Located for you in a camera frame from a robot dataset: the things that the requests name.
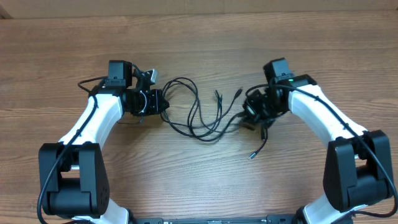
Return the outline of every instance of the black wire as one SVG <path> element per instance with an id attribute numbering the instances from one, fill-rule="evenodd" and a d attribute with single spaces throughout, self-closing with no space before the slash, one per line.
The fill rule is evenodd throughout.
<path id="1" fill-rule="evenodd" d="M 89 93 L 90 91 L 88 89 L 86 89 L 85 87 L 83 87 L 81 84 L 92 82 L 92 81 L 95 81 L 95 80 L 102 80 L 100 82 L 100 85 L 103 85 L 105 78 L 107 78 L 107 77 L 98 77 L 98 78 L 92 78 L 92 79 L 89 79 L 89 80 L 83 80 L 83 81 L 78 83 L 78 86 L 82 90 L 85 90 L 85 91 L 87 91 Z M 93 105 L 93 109 L 91 110 L 91 113 L 88 115 L 88 117 L 86 118 L 85 122 L 77 130 L 76 134 L 71 138 L 71 140 L 68 142 L 68 144 L 62 149 L 61 153 L 58 155 L 57 159 L 54 162 L 54 165 L 52 166 L 52 168 L 51 168 L 51 170 L 49 172 L 49 175 L 47 176 L 47 179 L 44 182 L 42 190 L 40 191 L 39 198 L 37 199 L 37 218 L 39 219 L 41 224 L 48 224 L 44 220 L 43 215 L 42 215 L 42 204 L 43 204 L 43 199 L 44 199 L 44 192 L 46 191 L 47 186 L 49 185 L 50 178 L 51 178 L 52 174 L 54 173 L 55 169 L 57 168 L 57 166 L 59 165 L 59 163 L 61 162 L 61 160 L 63 160 L 65 155 L 70 153 L 70 150 L 69 150 L 70 146 L 78 138 L 78 136 L 80 136 L 80 134 L 83 132 L 84 128 L 86 127 L 86 125 L 88 124 L 90 119 L 94 116 L 94 113 L 95 113 L 95 111 L 96 111 L 96 109 L 98 107 L 97 98 L 95 96 L 92 96 L 92 97 L 94 99 L 94 105 Z M 82 222 L 79 220 L 79 222 L 72 221 L 72 222 L 67 222 L 67 223 L 82 223 Z"/>
<path id="2" fill-rule="evenodd" d="M 193 86 L 190 86 L 189 84 L 184 83 L 183 81 L 188 81 L 190 82 L 190 84 Z M 216 113 L 216 119 L 208 124 L 206 124 L 203 120 L 203 116 L 201 113 L 201 106 L 200 106 L 200 100 L 198 97 L 198 88 L 196 86 L 196 84 L 189 78 L 185 78 L 185 77 L 178 77 L 175 78 L 169 82 L 166 83 L 166 85 L 163 87 L 163 97 L 166 96 L 167 92 L 169 89 L 171 89 L 173 86 L 177 86 L 177 85 L 183 85 L 185 87 L 187 87 L 195 96 L 195 101 L 192 104 L 192 107 L 190 109 L 190 112 L 188 114 L 187 117 L 187 123 L 186 124 L 181 124 L 181 123 L 174 123 L 171 122 L 166 110 L 163 111 L 160 114 L 160 117 L 162 118 L 163 121 L 169 123 L 169 125 L 176 130 L 178 133 L 184 135 L 184 136 L 188 136 L 188 137 L 192 137 L 192 138 L 196 138 L 199 139 L 201 141 L 205 141 L 205 142 L 210 142 L 210 141 L 215 141 L 220 139 L 225 133 L 231 133 L 233 131 L 236 131 L 239 129 L 239 127 L 234 128 L 232 130 L 227 130 L 226 128 L 224 128 L 222 131 L 217 130 L 221 120 L 230 112 L 235 100 L 237 99 L 237 97 L 241 94 L 242 89 L 239 89 L 236 93 L 235 96 L 230 104 L 230 106 L 228 107 L 228 109 L 223 113 L 223 106 L 222 106 L 222 100 L 223 97 L 218 93 L 218 91 L 215 91 L 215 95 L 216 95 L 216 99 L 217 99 L 217 113 Z M 200 122 L 201 125 L 199 126 L 194 126 L 193 125 L 193 121 L 195 119 L 195 116 L 197 114 L 197 111 L 199 111 L 199 117 L 200 117 Z M 227 128 L 232 125 L 231 121 L 234 120 L 236 117 L 238 117 L 238 115 L 232 117 L 230 119 L 230 121 L 227 124 Z M 189 133 L 186 133 L 184 131 L 182 131 L 181 129 L 179 129 L 177 126 L 183 126 L 188 128 Z M 207 131 L 203 134 L 196 134 L 194 129 L 201 129 L 201 128 L 206 128 Z M 217 137 L 215 138 L 211 138 L 211 139 L 204 139 L 204 137 L 209 136 L 213 133 L 218 133 L 219 135 L 217 135 Z"/>
<path id="3" fill-rule="evenodd" d="M 268 129 L 264 128 L 265 132 L 266 132 L 266 138 L 264 138 L 264 142 L 262 143 L 262 145 L 260 146 L 259 149 L 257 149 L 256 154 L 259 154 L 259 152 L 261 151 L 261 149 L 266 145 L 267 140 L 268 140 Z"/>
<path id="4" fill-rule="evenodd" d="M 387 183 L 390 186 L 390 188 L 392 189 L 392 193 L 394 195 L 394 207 L 392 208 L 392 210 L 389 213 L 386 214 L 378 214 L 378 213 L 373 213 L 373 212 L 366 212 L 366 211 L 352 211 L 350 212 L 350 214 L 362 214 L 362 215 L 368 215 L 371 217 L 376 217 L 376 218 L 389 218 L 391 216 L 393 216 L 397 210 L 398 210 L 398 194 L 397 194 L 397 189 L 394 185 L 394 183 L 392 182 L 391 178 L 389 177 L 389 175 L 387 174 L 385 168 L 382 166 L 382 164 L 380 163 L 379 159 L 376 157 L 376 155 L 372 152 L 372 149 L 362 140 L 362 138 L 360 138 L 360 136 L 358 136 L 358 134 L 356 134 L 356 132 L 346 123 L 344 122 L 344 120 L 337 114 L 336 111 L 334 111 L 334 109 L 325 101 L 323 101 L 321 98 L 319 98 L 319 96 L 315 96 L 309 92 L 303 91 L 299 88 L 296 87 L 292 87 L 292 86 L 285 86 L 285 85 L 276 85 L 276 84 L 272 84 L 272 85 L 268 85 L 268 84 L 263 84 L 263 85 L 257 85 L 254 86 L 250 89 L 248 89 L 246 91 L 246 96 L 248 96 L 248 93 L 256 88 L 261 88 L 261 87 L 275 87 L 275 88 L 284 88 L 286 90 L 293 90 L 293 91 L 298 91 L 300 93 L 303 93 L 304 95 L 307 95 L 311 98 L 314 98 L 315 100 L 317 100 L 318 102 L 320 102 L 321 104 L 323 104 L 332 114 L 333 116 L 344 126 L 345 129 L 347 129 L 358 141 L 359 143 L 365 148 L 366 152 L 371 156 L 372 160 L 377 164 L 377 166 L 380 168 L 380 170 L 382 171 L 383 175 L 386 176 L 387 179 Z"/>
<path id="5" fill-rule="evenodd" d="M 86 91 L 86 92 L 90 92 L 87 88 L 85 88 L 85 87 L 83 87 L 81 84 L 83 84 L 83 83 L 88 83 L 88 82 L 92 82 L 92 81 L 95 81 L 95 80 L 105 80 L 105 78 L 107 78 L 107 77 L 96 77 L 96 78 L 91 78 L 91 79 L 89 79 L 89 80 L 83 80 L 83 81 L 80 81 L 80 82 L 78 82 L 77 83 L 77 86 L 79 87 L 79 88 L 81 88 L 82 90 L 84 90 L 84 91 Z"/>

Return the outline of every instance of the tangled wires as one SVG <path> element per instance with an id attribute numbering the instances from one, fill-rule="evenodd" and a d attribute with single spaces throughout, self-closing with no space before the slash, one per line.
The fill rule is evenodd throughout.
<path id="1" fill-rule="evenodd" d="M 281 116 L 283 116 L 286 111 L 278 112 L 273 107 L 273 104 L 269 97 L 269 89 L 265 89 L 265 93 L 261 93 L 258 86 L 254 86 L 246 91 L 246 100 L 243 104 L 243 108 L 245 111 L 245 117 L 243 121 L 246 124 L 256 125 L 259 124 L 261 127 L 261 139 L 263 140 L 260 148 L 254 151 L 248 159 L 254 159 L 256 155 L 258 155 L 261 149 L 266 145 L 268 140 L 268 129 L 272 126 L 275 120 Z"/>
<path id="2" fill-rule="evenodd" d="M 169 125 L 176 130 L 176 132 L 184 135 L 184 136 L 188 136 L 188 137 L 192 137 L 204 142 L 213 142 L 213 141 L 217 141 L 219 140 L 225 133 L 232 133 L 233 131 L 236 131 L 239 129 L 239 124 L 235 123 L 232 124 L 232 121 L 234 119 L 236 119 L 237 117 L 240 117 L 243 115 L 243 113 L 237 113 L 235 114 L 227 123 L 227 125 L 221 130 L 219 131 L 219 125 L 221 123 L 221 120 L 229 113 L 229 111 L 232 108 L 232 105 L 234 104 L 235 100 L 239 97 L 239 95 L 242 93 L 242 89 L 238 89 L 237 92 L 234 95 L 234 98 L 229 106 L 229 108 L 225 111 L 225 113 L 223 113 L 223 97 L 222 95 L 220 95 L 218 93 L 218 91 L 215 91 L 215 95 L 216 95 L 216 99 L 217 99 L 217 114 L 216 114 L 216 119 L 208 124 L 205 124 L 204 120 L 203 120 L 203 116 L 201 113 L 201 106 L 200 106 L 200 100 L 199 100 L 199 94 L 198 94 L 198 88 L 196 86 L 196 84 L 189 78 L 185 78 L 185 77 L 178 77 L 175 78 L 169 82 L 166 83 L 166 85 L 163 87 L 163 97 L 166 96 L 168 90 L 170 88 L 172 88 L 173 86 L 177 86 L 177 85 L 183 85 L 185 87 L 187 87 L 194 95 L 195 95 L 195 101 L 192 104 L 192 107 L 190 109 L 190 112 L 188 114 L 188 118 L 187 118 L 187 123 L 186 124 L 181 124 L 181 123 L 174 123 L 170 121 L 170 118 L 165 111 L 163 111 L 163 113 L 160 114 L 160 117 L 162 118 L 163 121 L 169 123 Z M 199 118 L 200 118 L 200 123 L 201 125 L 199 126 L 194 126 L 193 125 L 193 121 L 195 119 L 195 116 L 197 115 L 197 112 L 199 111 Z M 230 127 L 231 125 L 233 126 L 237 126 L 236 128 L 230 129 L 228 130 L 228 127 Z M 186 127 L 189 130 L 189 133 L 182 131 L 178 126 L 182 126 L 182 127 Z M 195 132 L 196 129 L 207 129 L 207 131 L 205 131 L 203 134 L 197 134 Z M 205 138 L 213 133 L 218 133 L 216 136 L 213 136 L 212 138 Z"/>

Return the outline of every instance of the black bracket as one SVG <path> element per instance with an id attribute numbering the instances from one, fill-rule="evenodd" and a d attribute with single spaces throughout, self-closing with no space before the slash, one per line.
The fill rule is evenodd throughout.
<path id="1" fill-rule="evenodd" d="M 294 215 L 268 215 L 266 224 L 293 224 Z"/>
<path id="2" fill-rule="evenodd" d="M 43 187 L 64 145 L 45 143 L 39 151 L 40 184 Z M 51 176 L 44 193 L 43 210 L 47 215 L 72 218 L 77 215 L 99 218 L 109 203 L 109 182 L 98 143 L 71 146 L 73 152 Z M 80 166 L 80 178 L 63 178 L 72 165 Z"/>
<path id="3" fill-rule="evenodd" d="M 133 77 L 137 78 L 137 83 L 134 89 L 130 89 Z M 138 69 L 133 70 L 131 62 L 110 60 L 105 86 L 97 85 L 92 92 L 94 95 L 102 93 L 120 96 L 123 113 L 130 112 L 134 116 L 160 114 L 170 105 L 164 99 L 162 90 L 150 89 L 157 77 L 156 70 L 142 72 Z"/>

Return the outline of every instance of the wood grain surface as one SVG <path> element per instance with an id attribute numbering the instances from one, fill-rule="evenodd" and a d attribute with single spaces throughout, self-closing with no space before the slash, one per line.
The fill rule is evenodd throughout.
<path id="1" fill-rule="evenodd" d="M 6 18 L 395 10 L 398 0 L 0 0 Z"/>
<path id="2" fill-rule="evenodd" d="M 316 79 L 354 121 L 383 130 L 398 174 L 397 11 L 1 20 L 0 223 L 38 223 L 38 150 L 75 124 L 87 103 L 76 83 L 107 75 L 108 60 L 158 69 L 156 88 L 175 77 L 193 79 L 210 121 L 214 90 L 227 107 L 239 87 L 265 83 L 262 66 L 279 57 L 297 75 Z M 233 112 L 242 110 L 243 100 Z M 170 117 L 184 122 L 192 102 L 187 90 L 175 89 Z M 139 126 L 116 124 L 103 149 L 111 198 L 136 217 L 294 213 L 323 193 L 326 149 L 291 114 L 269 134 L 266 147 L 249 161 L 261 144 L 257 131 L 241 129 L 203 144 L 158 116 Z M 367 210 L 391 207 L 387 200 Z M 398 215 L 355 220 L 397 223 Z"/>

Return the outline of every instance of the black plastic casing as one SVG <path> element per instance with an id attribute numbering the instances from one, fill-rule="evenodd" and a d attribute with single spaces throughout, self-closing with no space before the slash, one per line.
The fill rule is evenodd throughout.
<path id="1" fill-rule="evenodd" d="M 361 137 L 394 183 L 388 137 L 380 130 L 365 132 Z M 358 205 L 373 205 L 393 195 L 380 168 L 364 152 L 356 138 L 338 138 L 329 142 L 323 189 L 331 206 L 340 212 Z M 355 154 L 360 159 L 367 159 L 366 165 L 356 167 Z"/>
<path id="2" fill-rule="evenodd" d="M 40 185 L 63 149 L 62 143 L 45 143 L 39 151 Z M 109 203 L 109 182 L 98 143 L 71 146 L 73 152 L 51 176 L 44 193 L 43 210 L 47 215 L 71 218 L 77 215 L 99 218 Z M 80 166 L 80 178 L 63 178 L 71 165 Z"/>
<path id="3" fill-rule="evenodd" d="M 264 65 L 264 73 L 270 88 L 267 96 L 270 98 L 272 109 L 275 113 L 283 113 L 289 110 L 289 93 L 292 90 L 273 88 L 273 84 L 300 87 L 305 85 L 316 85 L 316 81 L 309 75 L 295 75 L 289 70 L 289 64 L 285 58 L 275 59 Z"/>
<path id="4" fill-rule="evenodd" d="M 123 86 L 128 88 L 132 85 L 131 62 L 123 60 L 110 60 L 108 68 L 108 79 L 106 86 Z"/>

